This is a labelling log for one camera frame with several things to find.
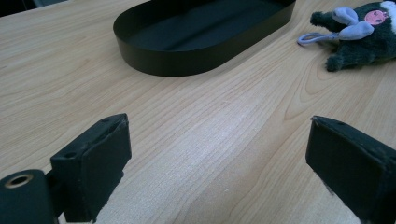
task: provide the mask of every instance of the gray plush toy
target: gray plush toy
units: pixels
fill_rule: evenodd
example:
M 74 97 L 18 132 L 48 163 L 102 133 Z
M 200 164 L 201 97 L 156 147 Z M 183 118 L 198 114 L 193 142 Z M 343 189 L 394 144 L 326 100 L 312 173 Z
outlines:
M 392 1 L 315 12 L 311 23 L 327 28 L 332 34 L 302 35 L 298 40 L 300 45 L 325 39 L 340 40 L 337 52 L 326 62 L 329 72 L 396 57 L 396 4 Z

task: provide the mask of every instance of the black tray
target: black tray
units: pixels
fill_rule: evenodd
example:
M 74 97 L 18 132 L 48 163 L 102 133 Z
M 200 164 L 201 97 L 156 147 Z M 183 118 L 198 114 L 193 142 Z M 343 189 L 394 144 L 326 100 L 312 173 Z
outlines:
M 144 73 L 182 77 L 211 70 L 291 17 L 295 0 L 151 0 L 114 22 L 120 52 Z

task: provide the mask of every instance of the wood grain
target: wood grain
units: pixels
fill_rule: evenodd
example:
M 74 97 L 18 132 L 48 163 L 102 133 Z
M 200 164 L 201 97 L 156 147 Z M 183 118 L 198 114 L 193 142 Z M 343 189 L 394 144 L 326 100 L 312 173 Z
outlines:
M 370 1 L 298 0 L 285 27 L 192 77 L 122 60 L 112 24 L 143 2 L 0 18 L 0 178 L 49 171 L 97 120 L 127 113 L 133 158 L 97 223 L 360 223 L 305 163 L 309 119 L 340 119 L 396 147 L 396 63 L 328 73 L 333 46 L 296 39 L 326 32 L 309 24 L 313 11 Z

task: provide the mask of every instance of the wooden table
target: wooden table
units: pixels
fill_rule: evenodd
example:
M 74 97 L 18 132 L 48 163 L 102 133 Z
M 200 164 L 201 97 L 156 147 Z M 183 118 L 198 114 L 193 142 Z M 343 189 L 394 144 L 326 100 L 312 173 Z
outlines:
M 143 2 L 0 18 L 0 178 L 49 171 L 97 120 L 127 113 L 133 158 L 97 223 L 360 223 L 305 163 L 310 118 L 396 147 L 396 62 L 328 73 L 333 46 L 296 38 L 326 32 L 309 24 L 313 11 L 370 1 L 298 0 L 288 25 L 192 77 L 146 75 L 121 58 L 113 22 Z

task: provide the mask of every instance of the plush toy ear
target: plush toy ear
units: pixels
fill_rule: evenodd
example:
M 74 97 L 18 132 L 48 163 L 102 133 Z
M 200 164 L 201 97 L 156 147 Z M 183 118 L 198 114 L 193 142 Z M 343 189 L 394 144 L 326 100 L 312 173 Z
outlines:
M 358 40 L 372 34 L 374 27 L 367 21 L 360 21 L 356 25 L 351 25 L 342 30 L 339 34 L 341 40 Z
M 335 21 L 345 25 L 356 25 L 359 22 L 358 14 L 350 7 L 338 7 L 332 12 Z

